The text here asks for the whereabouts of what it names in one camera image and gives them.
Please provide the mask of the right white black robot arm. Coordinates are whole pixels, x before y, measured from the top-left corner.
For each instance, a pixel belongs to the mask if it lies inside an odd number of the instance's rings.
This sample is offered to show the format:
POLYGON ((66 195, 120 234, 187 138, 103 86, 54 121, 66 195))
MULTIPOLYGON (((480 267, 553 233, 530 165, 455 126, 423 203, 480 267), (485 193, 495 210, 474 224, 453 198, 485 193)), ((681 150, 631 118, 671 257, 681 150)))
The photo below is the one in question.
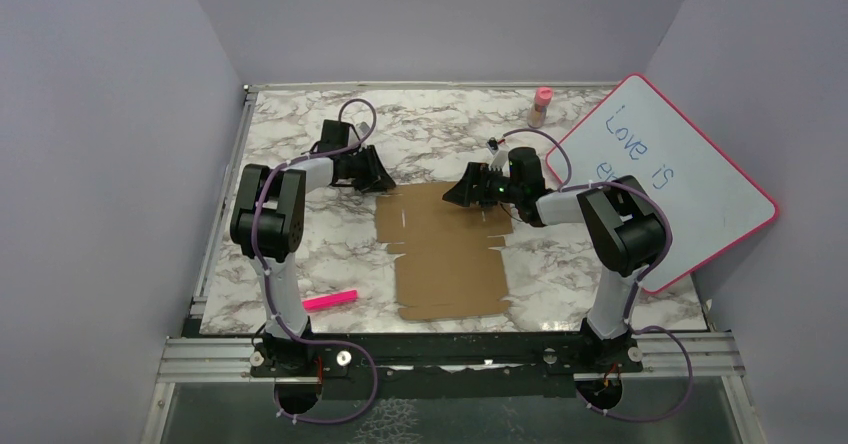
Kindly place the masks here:
POLYGON ((630 332, 642 281, 673 241, 667 217, 634 176, 554 190, 534 149, 518 147, 497 152, 491 164, 469 163, 443 199, 461 207, 509 204, 533 227, 584 224, 603 270, 583 327, 590 336, 578 342, 577 357, 592 371, 616 359, 613 339, 630 332))

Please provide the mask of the brown cardboard box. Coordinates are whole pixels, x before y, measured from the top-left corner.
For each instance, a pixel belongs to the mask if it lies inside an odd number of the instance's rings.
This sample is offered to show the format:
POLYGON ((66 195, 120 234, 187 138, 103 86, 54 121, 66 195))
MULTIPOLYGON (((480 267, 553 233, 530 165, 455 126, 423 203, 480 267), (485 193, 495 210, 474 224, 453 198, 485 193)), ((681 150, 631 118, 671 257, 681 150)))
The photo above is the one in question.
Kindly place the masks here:
POLYGON ((501 249, 504 212, 448 203, 450 182, 401 185, 376 198, 377 241, 395 256, 398 314, 406 321, 498 315, 509 302, 501 249))

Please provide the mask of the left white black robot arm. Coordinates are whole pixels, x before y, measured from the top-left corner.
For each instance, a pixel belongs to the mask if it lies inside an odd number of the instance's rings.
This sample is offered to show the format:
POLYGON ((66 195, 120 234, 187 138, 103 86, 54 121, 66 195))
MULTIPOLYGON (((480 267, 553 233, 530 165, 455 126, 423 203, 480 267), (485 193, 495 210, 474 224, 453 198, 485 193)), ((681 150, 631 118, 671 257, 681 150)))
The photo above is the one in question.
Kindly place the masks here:
POLYGON ((313 365, 314 348, 303 340, 309 316, 298 286, 295 253, 305 231, 306 195, 331 187, 361 193, 396 187, 376 148, 353 142, 371 131, 340 120, 326 120, 309 153, 278 169, 248 164, 242 170, 229 225, 230 239, 250 260, 262 286, 268 322, 265 333, 284 339, 276 360, 298 375, 313 365))

